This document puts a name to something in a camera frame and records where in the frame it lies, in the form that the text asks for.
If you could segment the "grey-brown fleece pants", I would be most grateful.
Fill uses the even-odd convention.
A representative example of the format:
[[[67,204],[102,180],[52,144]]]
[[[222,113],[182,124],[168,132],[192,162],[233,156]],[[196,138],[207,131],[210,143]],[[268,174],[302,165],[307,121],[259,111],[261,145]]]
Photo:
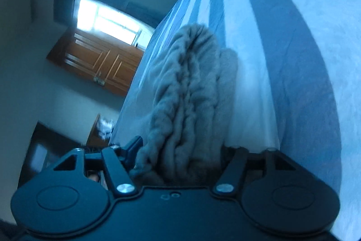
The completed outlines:
[[[130,177],[137,185],[209,185],[226,161],[237,54],[202,24],[186,25],[151,63],[136,110],[143,139]]]

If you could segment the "small wooden side table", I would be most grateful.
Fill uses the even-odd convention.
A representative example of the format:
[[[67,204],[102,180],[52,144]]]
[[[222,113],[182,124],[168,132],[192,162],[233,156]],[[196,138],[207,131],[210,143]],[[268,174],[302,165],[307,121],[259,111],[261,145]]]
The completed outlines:
[[[92,128],[90,129],[86,146],[96,148],[108,147],[114,126],[114,120],[107,119],[101,114],[97,114]]]

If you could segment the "dark cabinet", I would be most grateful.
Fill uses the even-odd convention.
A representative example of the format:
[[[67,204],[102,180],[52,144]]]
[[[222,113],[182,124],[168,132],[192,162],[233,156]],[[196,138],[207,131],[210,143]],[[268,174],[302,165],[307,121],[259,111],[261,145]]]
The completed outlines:
[[[82,145],[37,122],[21,167],[18,188],[78,147]]]

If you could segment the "brown wooden door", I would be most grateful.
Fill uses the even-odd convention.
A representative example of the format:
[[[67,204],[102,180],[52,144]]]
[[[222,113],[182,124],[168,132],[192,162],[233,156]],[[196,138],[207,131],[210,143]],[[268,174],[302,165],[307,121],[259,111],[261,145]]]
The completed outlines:
[[[48,53],[57,66],[125,97],[144,51],[106,34],[68,28]]]

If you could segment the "bright doorway window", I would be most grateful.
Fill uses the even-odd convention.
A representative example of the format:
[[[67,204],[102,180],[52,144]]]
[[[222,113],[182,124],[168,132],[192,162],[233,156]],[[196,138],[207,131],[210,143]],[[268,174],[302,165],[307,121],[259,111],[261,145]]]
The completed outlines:
[[[76,0],[76,27],[99,36],[109,36],[129,45],[146,49],[154,28],[94,0]]]

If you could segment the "striped purple white bedsheet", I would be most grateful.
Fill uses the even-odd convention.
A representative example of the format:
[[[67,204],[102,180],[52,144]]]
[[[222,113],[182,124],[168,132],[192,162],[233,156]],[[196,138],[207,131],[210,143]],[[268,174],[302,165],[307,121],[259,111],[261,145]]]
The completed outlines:
[[[273,147],[339,195],[332,231],[360,239],[360,0],[178,0],[144,53],[111,142],[139,133],[138,89],[186,24],[206,25],[238,55],[229,145]]]

